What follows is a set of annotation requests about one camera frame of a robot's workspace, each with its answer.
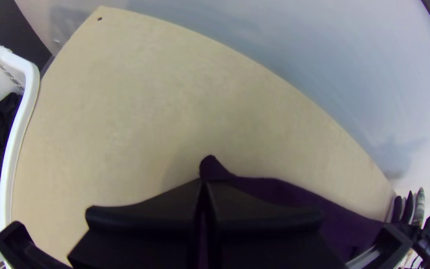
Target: black object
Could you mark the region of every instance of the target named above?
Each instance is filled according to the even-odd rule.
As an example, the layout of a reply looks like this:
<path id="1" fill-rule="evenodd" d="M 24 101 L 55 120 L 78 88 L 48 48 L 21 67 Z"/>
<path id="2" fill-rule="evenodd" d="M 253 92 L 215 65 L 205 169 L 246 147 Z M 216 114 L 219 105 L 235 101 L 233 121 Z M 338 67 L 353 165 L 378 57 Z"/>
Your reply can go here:
<path id="1" fill-rule="evenodd" d="M 86 220 L 89 231 L 68 255 L 75 269 L 346 268 L 319 234 L 320 210 L 267 203 L 202 174 L 139 204 L 93 206 Z M 392 268 L 413 242 L 430 257 L 428 234 L 399 225 L 385 226 L 349 268 Z M 38 249 L 21 223 L 0 234 L 0 251 L 15 268 L 67 268 Z"/>
<path id="2" fill-rule="evenodd" d="M 18 221 L 0 232 L 0 252 L 14 269 L 70 269 L 36 247 L 26 227 Z"/>
<path id="3" fill-rule="evenodd" d="M 16 117 L 21 100 L 22 95 L 10 93 L 0 101 L 0 179 L 7 139 L 9 138 L 12 123 L 14 122 L 14 117 Z"/>
<path id="4" fill-rule="evenodd" d="M 404 207 L 403 216 L 401 217 L 402 223 L 411 224 L 410 222 L 413 218 L 414 206 L 415 206 L 415 203 L 414 203 L 413 192 L 409 191 L 409 195 L 406 200 L 406 206 Z"/>
<path id="5" fill-rule="evenodd" d="M 397 196 L 394 199 L 393 218 L 391 219 L 391 223 L 399 223 L 401 221 L 402 209 L 403 198 L 401 196 Z"/>

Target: purple cloth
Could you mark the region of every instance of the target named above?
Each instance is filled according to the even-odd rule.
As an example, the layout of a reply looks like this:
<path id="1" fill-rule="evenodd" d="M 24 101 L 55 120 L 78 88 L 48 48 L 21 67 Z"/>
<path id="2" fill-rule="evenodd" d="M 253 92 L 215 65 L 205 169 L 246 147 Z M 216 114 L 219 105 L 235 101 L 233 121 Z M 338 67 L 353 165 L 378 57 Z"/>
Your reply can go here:
<path id="1" fill-rule="evenodd" d="M 344 262 L 370 248 L 384 226 L 383 222 L 365 218 L 282 180 L 236 176 L 226 170 L 214 156 L 207 156 L 200 163 L 200 178 L 229 182 L 240 191 L 266 202 L 322 209 L 324 222 L 320 234 Z"/>

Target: beige board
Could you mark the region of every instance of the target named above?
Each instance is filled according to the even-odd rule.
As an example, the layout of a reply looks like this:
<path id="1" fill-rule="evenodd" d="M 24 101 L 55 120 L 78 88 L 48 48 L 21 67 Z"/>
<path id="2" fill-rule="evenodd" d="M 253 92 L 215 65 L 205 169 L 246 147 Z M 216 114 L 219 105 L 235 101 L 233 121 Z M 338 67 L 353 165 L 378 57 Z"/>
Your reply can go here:
<path id="1" fill-rule="evenodd" d="M 100 7 L 41 82 L 12 220 L 67 263 L 86 208 L 195 179 L 208 154 L 238 175 L 281 178 L 376 220 L 393 195 L 328 114 L 262 65 L 169 22 Z"/>

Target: white wall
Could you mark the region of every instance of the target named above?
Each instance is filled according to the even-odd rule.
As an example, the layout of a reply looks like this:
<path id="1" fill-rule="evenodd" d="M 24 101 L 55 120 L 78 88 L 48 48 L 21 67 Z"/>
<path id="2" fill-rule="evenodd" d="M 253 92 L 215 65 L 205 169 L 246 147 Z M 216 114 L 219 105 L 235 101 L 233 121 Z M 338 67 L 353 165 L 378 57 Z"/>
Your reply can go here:
<path id="1" fill-rule="evenodd" d="M 430 212 L 430 16 L 420 0 L 16 0 L 56 54 L 99 5 L 198 31 L 309 96 Z"/>

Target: purple fabric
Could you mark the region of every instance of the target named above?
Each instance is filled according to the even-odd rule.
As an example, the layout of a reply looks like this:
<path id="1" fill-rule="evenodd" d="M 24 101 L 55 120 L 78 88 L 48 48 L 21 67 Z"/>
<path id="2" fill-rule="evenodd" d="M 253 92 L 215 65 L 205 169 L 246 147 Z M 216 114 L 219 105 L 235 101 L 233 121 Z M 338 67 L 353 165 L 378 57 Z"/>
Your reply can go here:
<path id="1" fill-rule="evenodd" d="M 236 176 L 214 156 L 207 156 L 200 163 L 200 178 L 227 181 L 247 194 L 274 204 L 322 209 L 324 222 L 320 234 L 345 262 L 371 247 L 384 226 L 383 222 L 365 218 L 282 180 Z"/>

